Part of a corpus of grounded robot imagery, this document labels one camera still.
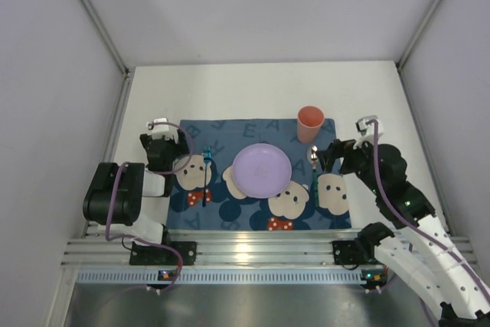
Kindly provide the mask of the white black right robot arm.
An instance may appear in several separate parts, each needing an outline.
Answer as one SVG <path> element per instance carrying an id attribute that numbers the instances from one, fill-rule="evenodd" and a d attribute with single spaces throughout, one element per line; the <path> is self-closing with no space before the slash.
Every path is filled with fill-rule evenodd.
<path id="1" fill-rule="evenodd" d="M 402 279 L 440 326 L 487 326 L 489 288 L 444 230 L 435 208 L 407 180 L 407 162 L 388 144 L 334 140 L 317 153 L 324 173 L 341 161 L 340 173 L 354 174 L 374 194 L 381 222 L 355 239 L 367 261 L 382 263 Z"/>

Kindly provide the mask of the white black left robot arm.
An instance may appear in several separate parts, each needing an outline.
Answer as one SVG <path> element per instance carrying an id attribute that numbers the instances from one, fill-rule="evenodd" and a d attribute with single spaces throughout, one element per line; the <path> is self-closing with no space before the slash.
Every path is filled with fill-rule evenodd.
<path id="1" fill-rule="evenodd" d="M 168 198 L 175 177 L 190 165 L 193 140 L 181 127 L 143 133 L 147 163 L 101 162 L 83 200 L 83 216 L 104 228 L 108 241 L 129 239 L 146 247 L 171 246 L 164 224 L 142 212 L 143 198 Z"/>

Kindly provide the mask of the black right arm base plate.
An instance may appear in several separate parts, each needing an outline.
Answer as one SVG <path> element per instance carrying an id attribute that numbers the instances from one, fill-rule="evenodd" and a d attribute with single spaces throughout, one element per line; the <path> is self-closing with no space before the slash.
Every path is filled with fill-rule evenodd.
<path id="1" fill-rule="evenodd" d="M 335 265 L 349 270 L 379 264 L 374 257 L 374 246 L 361 240 L 335 240 L 332 242 L 332 250 Z"/>

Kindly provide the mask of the blue plastic fork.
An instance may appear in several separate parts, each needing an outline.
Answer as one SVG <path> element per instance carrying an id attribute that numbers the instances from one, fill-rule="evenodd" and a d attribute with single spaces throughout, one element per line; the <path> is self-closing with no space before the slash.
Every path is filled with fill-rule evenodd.
<path id="1" fill-rule="evenodd" d="M 204 160 L 204 187 L 203 187 L 202 207 L 205 208 L 207 205 L 207 168 L 211 163 L 211 148 L 209 146 L 204 147 L 203 160 Z"/>

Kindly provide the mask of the metal spoon patterned handle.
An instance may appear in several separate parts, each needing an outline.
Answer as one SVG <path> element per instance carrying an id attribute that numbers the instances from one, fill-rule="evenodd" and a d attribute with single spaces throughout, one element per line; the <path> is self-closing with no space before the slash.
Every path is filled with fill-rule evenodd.
<path id="1" fill-rule="evenodd" d="M 309 163 L 312 166 L 312 198 L 313 198 L 313 203 L 316 208 L 319 207 L 319 187 L 318 187 L 318 171 L 317 171 L 317 165 L 319 163 L 319 157 L 318 157 L 318 148 L 315 145 L 312 145 L 309 147 L 308 153 L 307 153 L 307 159 L 309 160 Z"/>

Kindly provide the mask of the coral plastic cup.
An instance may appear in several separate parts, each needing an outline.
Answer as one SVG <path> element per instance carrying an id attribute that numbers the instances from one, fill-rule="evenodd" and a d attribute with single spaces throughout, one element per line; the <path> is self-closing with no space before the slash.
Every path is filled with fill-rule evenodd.
<path id="1" fill-rule="evenodd" d="M 302 107 L 297 116 L 297 137 L 301 143 L 310 143 L 318 135 L 325 121 L 324 113 L 317 106 Z"/>

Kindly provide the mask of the blue bear print placemat cloth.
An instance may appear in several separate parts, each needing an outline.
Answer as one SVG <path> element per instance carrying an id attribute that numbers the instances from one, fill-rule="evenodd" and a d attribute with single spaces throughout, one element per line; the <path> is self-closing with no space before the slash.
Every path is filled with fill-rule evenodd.
<path id="1" fill-rule="evenodd" d="M 179 230 L 301 231 L 351 227 L 345 180 L 324 174 L 297 137 L 296 119 L 183 120 L 183 157 L 167 225 Z"/>

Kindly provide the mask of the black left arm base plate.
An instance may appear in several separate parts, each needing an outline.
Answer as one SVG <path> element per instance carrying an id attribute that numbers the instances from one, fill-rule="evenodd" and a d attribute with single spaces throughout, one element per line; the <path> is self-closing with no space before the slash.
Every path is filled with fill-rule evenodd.
<path id="1" fill-rule="evenodd" d="M 197 243 L 194 241 L 172 241 L 173 247 L 182 257 L 184 266 L 192 266 L 197 256 Z M 131 266 L 177 266 L 177 256 L 160 247 L 143 246 L 134 243 L 129 258 Z"/>

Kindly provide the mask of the purple plastic plate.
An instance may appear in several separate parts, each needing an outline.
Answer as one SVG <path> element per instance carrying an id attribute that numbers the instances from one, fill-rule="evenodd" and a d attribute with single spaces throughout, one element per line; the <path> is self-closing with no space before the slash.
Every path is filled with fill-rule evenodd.
<path id="1" fill-rule="evenodd" d="M 237 153 L 232 163 L 234 184 L 248 197 L 267 199 L 283 191 L 292 177 L 286 153 L 268 143 L 256 143 Z"/>

